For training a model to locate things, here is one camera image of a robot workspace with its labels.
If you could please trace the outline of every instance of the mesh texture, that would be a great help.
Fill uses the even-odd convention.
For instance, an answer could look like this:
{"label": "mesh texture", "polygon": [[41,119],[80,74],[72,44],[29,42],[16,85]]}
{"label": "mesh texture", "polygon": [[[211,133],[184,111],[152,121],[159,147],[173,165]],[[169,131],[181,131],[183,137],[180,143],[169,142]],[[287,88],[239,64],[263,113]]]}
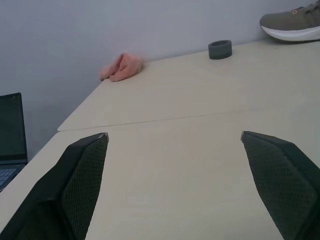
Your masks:
{"label": "mesh texture", "polygon": [[285,240],[299,237],[317,193],[276,146],[246,135],[244,147],[257,191]]}
{"label": "mesh texture", "polygon": [[84,240],[98,200],[107,138],[88,146],[62,193],[62,207],[77,239]]}

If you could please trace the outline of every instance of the white shoe sole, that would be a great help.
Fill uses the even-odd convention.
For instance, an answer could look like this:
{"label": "white shoe sole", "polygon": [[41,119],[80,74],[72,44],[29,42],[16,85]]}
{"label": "white shoe sole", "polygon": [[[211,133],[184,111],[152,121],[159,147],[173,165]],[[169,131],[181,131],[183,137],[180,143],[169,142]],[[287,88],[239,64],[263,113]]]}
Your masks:
{"label": "white shoe sole", "polygon": [[300,42],[320,39],[320,26],[296,31],[275,30],[264,26],[261,28],[271,37],[284,41]]}

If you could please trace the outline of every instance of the laptop screen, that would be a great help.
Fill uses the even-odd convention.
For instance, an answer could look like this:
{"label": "laptop screen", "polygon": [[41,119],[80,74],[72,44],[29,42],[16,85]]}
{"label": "laptop screen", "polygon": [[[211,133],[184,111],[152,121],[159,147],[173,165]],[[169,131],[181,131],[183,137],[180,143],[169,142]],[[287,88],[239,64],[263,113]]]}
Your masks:
{"label": "laptop screen", "polygon": [[27,159],[20,93],[0,96],[0,161]]}

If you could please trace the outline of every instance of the laptop keyboard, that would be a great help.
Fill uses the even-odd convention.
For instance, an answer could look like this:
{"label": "laptop keyboard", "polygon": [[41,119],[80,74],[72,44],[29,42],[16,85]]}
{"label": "laptop keyboard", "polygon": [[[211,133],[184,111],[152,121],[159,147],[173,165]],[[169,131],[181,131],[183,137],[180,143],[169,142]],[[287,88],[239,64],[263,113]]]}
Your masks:
{"label": "laptop keyboard", "polygon": [[16,171],[16,168],[0,169],[0,186]]}

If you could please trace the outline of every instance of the pink cloth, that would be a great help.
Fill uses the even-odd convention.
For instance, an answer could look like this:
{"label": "pink cloth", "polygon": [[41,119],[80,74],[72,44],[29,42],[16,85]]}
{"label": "pink cloth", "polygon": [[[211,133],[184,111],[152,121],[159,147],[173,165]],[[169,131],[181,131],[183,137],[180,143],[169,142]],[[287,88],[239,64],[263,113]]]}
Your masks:
{"label": "pink cloth", "polygon": [[118,82],[139,73],[144,61],[135,55],[121,54],[110,66],[106,66],[100,73],[100,80],[110,78],[111,82]]}

